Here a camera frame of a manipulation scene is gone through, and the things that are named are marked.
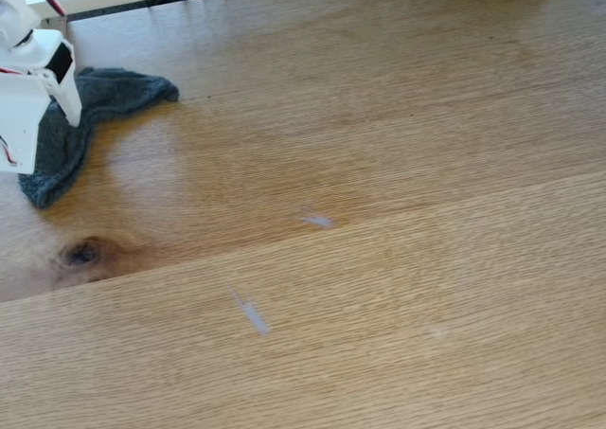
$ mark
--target scratch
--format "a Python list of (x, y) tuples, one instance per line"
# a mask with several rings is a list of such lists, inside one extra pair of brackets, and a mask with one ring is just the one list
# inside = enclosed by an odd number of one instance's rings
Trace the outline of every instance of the scratch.
[(248, 319), (252, 322), (252, 324), (255, 326), (261, 336), (266, 336), (267, 334), (269, 334), (271, 329), (265, 323), (263, 317), (261, 317), (261, 314), (258, 312), (257, 307), (255, 307), (255, 304), (252, 301), (242, 300), (242, 298), (238, 295), (236, 290), (234, 290), (234, 288), (231, 286), (231, 284), (225, 277), (222, 277), (222, 281), (223, 284), (225, 284), (225, 287), (227, 287), (227, 290), (229, 290), (229, 293), (236, 300), (236, 303), (238, 303), (238, 306), (240, 306), (240, 309), (242, 309), (244, 313), (248, 316)]
[(334, 222), (332, 221), (332, 219), (326, 218), (324, 216), (306, 216), (303, 218), (303, 221), (305, 221), (306, 223), (314, 223), (324, 228), (334, 227)]

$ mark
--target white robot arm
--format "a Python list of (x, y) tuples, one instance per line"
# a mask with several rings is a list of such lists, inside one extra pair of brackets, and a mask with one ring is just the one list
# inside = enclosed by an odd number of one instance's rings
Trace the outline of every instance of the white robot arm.
[[(64, 15), (55, 0), (46, 1)], [(73, 46), (57, 30), (36, 29), (39, 24), (26, 0), (0, 0), (0, 171), (33, 173), (50, 96), (69, 124), (80, 123)]]

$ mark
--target wood knot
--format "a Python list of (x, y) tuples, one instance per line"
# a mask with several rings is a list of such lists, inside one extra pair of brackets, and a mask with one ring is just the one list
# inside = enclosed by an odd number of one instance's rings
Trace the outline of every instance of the wood knot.
[(119, 247), (113, 241), (89, 237), (64, 247), (60, 258), (61, 262), (68, 267), (82, 266), (111, 259), (118, 252)]

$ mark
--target gray towel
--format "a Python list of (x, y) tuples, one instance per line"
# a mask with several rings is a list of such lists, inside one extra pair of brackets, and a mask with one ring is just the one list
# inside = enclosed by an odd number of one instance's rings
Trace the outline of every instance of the gray towel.
[(49, 208), (76, 183), (99, 123), (179, 98), (168, 80), (124, 69), (87, 68), (76, 77), (76, 85), (82, 101), (80, 126), (70, 126), (53, 100), (40, 122), (36, 169), (32, 175), (19, 175), (21, 190), (38, 208)]

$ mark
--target white robot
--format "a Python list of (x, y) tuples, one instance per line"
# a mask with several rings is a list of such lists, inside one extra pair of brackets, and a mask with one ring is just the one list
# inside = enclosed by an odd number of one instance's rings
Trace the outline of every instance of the white robot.
[[(56, 0), (46, 0), (64, 16)], [(80, 123), (73, 46), (59, 31), (36, 29), (26, 0), (0, 0), (0, 171), (33, 173), (38, 125), (52, 96)]]

